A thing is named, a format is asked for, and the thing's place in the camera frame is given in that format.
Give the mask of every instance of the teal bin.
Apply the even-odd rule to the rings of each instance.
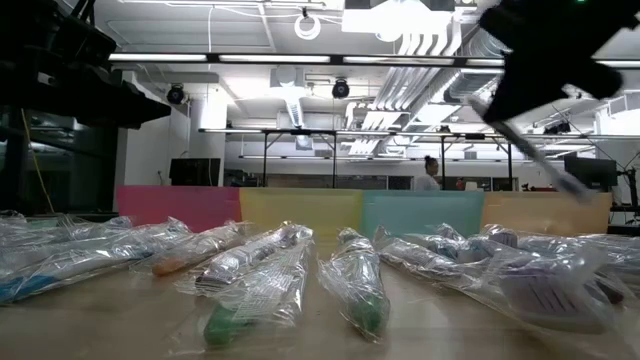
[[[361,230],[373,236],[378,225],[392,234],[433,234],[433,225],[447,223],[463,236],[477,234],[484,193],[466,191],[364,192]]]

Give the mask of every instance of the ceiling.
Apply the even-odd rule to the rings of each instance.
[[[58,0],[71,8],[76,0]],[[484,0],[492,3],[495,0]],[[341,2],[327,2],[330,10],[322,15],[339,21]],[[387,43],[373,34],[344,33],[341,26],[321,21],[319,36],[311,41],[299,38],[294,32],[298,9],[266,7],[261,18],[257,7],[234,8],[240,15],[222,8],[173,7],[165,4],[123,3],[117,0],[98,0],[95,4],[97,26],[115,39],[120,51],[125,52],[234,52],[234,53],[297,53],[297,54],[394,54],[400,41]],[[463,32],[474,27],[467,24]],[[640,31],[623,31],[597,54],[601,58],[637,58],[640,54]],[[140,72],[144,80],[147,72],[186,73],[215,72],[227,85],[235,105],[229,106],[231,120],[273,119],[279,111],[286,111],[283,100],[265,97],[269,87],[269,74],[273,66],[264,65],[158,65],[147,66]],[[331,88],[338,77],[348,80],[352,97],[375,97],[384,84],[389,68],[383,67],[330,67],[304,68],[305,82],[313,85],[309,97],[301,100],[305,112],[344,114],[348,101],[333,100]],[[624,74],[626,88],[640,89],[640,73]],[[169,84],[160,84],[167,89]],[[514,120],[521,129],[531,127],[534,121],[553,115],[584,101],[558,102]],[[456,114],[457,124],[479,124],[481,120],[470,109],[463,107]],[[592,127],[593,115],[588,111],[576,119],[584,129]]]

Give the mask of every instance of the security camera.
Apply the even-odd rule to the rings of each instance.
[[[346,79],[336,80],[336,84],[333,86],[331,92],[335,99],[344,99],[349,96],[349,85],[347,85]]]
[[[183,84],[171,85],[171,90],[167,93],[167,101],[173,105],[182,105],[189,100],[189,97],[184,92]]]

